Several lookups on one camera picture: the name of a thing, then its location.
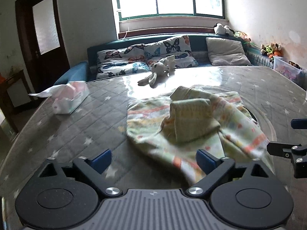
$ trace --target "gray ribbed panel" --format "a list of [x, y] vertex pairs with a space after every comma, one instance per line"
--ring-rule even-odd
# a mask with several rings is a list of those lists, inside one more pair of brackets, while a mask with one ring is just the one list
[[233, 230], [236, 228], [218, 221], [202, 200], [188, 198], [182, 195], [180, 190], [130, 189], [120, 198], [106, 199], [94, 217], [73, 229]]

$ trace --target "sofa backrest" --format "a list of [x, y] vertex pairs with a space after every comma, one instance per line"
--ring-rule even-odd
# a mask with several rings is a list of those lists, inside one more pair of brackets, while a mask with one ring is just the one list
[[192, 52], [200, 52], [200, 51], [208, 51], [206, 37], [217, 37], [217, 38], [224, 38], [230, 40], [237, 40], [241, 41], [242, 43], [244, 40], [237, 37], [231, 36], [224, 36], [224, 35], [215, 35], [215, 34], [203, 34], [203, 33], [180, 33], [180, 34], [159, 34], [159, 35], [145, 35], [145, 36], [137, 36], [137, 37], [130, 37], [126, 39], [121, 39], [117, 41], [112, 41], [109, 43], [89, 47], [87, 49], [87, 56], [88, 56], [88, 63], [90, 67], [96, 66], [97, 62], [97, 52], [107, 49], [120, 49], [129, 47], [134, 44], [149, 44], [161, 40], [165, 40], [167, 38], [176, 36], [176, 35], [188, 35], [190, 38], [190, 45]]

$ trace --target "wooden side table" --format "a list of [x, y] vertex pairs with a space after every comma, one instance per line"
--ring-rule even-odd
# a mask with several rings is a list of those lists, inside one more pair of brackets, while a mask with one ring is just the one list
[[31, 93], [23, 70], [19, 71], [18, 73], [15, 73], [14, 75], [6, 79], [4, 82], [0, 83], [0, 108], [7, 122], [10, 124], [10, 126], [14, 129], [16, 133], [18, 133], [18, 129], [11, 117], [11, 115], [14, 113], [14, 105], [10, 99], [9, 94], [7, 93], [7, 89], [20, 79], [22, 80], [22, 83], [25, 86], [27, 93]]

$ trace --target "white stuffed animal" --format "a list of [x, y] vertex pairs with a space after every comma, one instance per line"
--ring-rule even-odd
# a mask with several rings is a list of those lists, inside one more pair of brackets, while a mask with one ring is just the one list
[[217, 34], [217, 35], [229, 35], [229, 36], [234, 36], [234, 31], [231, 30], [231, 28], [226, 25], [223, 27], [223, 25], [221, 23], [217, 23], [215, 26], [214, 26], [214, 32]]
[[143, 86], [149, 84], [152, 87], [158, 76], [165, 75], [167, 73], [173, 74], [175, 71], [175, 55], [168, 56], [160, 59], [159, 62], [151, 64], [152, 74], [145, 79], [138, 81], [138, 85]]

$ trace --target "gray quilted tablecloth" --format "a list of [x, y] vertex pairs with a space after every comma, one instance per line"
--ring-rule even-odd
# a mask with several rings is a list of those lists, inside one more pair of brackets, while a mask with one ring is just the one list
[[[49, 98], [38, 108], [16, 139], [0, 170], [0, 193], [6, 200], [9, 229], [21, 224], [14, 209], [19, 191], [41, 163], [50, 156], [59, 162], [75, 157], [93, 157], [111, 149], [111, 168], [102, 174], [116, 186], [128, 188], [186, 187], [184, 179], [165, 171], [134, 150], [125, 135], [128, 100], [154, 97], [180, 85], [205, 85], [217, 91], [237, 91], [243, 101], [261, 110], [272, 123], [277, 141], [307, 143], [307, 131], [293, 130], [293, 118], [307, 117], [305, 91], [268, 67], [198, 67], [176, 70], [152, 89], [137, 81], [148, 73], [114, 77], [88, 84], [90, 95], [71, 115], [54, 115]], [[278, 178], [294, 198], [295, 209], [288, 229], [307, 229], [306, 179], [294, 179], [288, 159], [275, 158]]]

